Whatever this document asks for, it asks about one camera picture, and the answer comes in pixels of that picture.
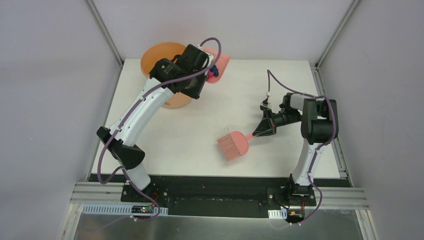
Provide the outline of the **pink dustpan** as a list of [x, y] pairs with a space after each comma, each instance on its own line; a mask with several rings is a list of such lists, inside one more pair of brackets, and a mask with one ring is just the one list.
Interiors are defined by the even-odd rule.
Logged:
[[[213, 48], [209, 48], [209, 47], [205, 47], [207, 48], [207, 50], [213, 54], [214, 57], [216, 57], [218, 55], [218, 50], [217, 49], [213, 49]], [[221, 52], [220, 57], [217, 61], [217, 63], [215, 64], [216, 67], [219, 70], [219, 76], [218, 77], [214, 77], [214, 78], [210, 78], [209, 81], [206, 81], [209, 84], [215, 84], [217, 83], [221, 77], [224, 75], [224, 72], [228, 66], [228, 63], [230, 62], [231, 57], [223, 52]]]

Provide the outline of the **pink hand brush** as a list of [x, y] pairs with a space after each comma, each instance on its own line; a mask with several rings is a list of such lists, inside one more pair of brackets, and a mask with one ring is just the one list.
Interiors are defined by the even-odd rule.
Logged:
[[251, 134], [243, 134], [240, 131], [232, 131], [218, 138], [217, 144], [227, 162], [244, 156], [249, 150], [249, 141], [255, 138]]

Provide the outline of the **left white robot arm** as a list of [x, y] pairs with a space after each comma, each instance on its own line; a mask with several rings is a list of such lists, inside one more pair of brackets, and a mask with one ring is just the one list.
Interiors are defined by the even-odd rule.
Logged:
[[142, 130], [176, 93], [198, 99], [215, 63], [216, 58], [211, 53], [192, 44], [174, 59], [158, 60], [131, 106], [110, 127], [101, 126], [97, 130], [96, 134], [104, 144], [99, 160], [106, 152], [111, 153], [135, 185], [133, 195], [140, 202], [149, 201], [153, 195], [149, 186], [151, 179], [143, 166], [146, 154], [136, 144]]

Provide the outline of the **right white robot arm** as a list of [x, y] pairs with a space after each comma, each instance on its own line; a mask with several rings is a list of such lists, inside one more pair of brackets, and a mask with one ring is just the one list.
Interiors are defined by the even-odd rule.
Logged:
[[288, 93], [283, 97], [278, 113], [262, 106], [262, 119], [252, 135], [265, 137], [275, 135], [278, 127], [300, 123], [303, 138], [302, 150], [297, 165], [290, 174], [281, 195], [290, 205], [312, 198], [314, 175], [319, 159], [327, 145], [337, 137], [337, 102], [325, 97], [314, 98], [299, 93]]

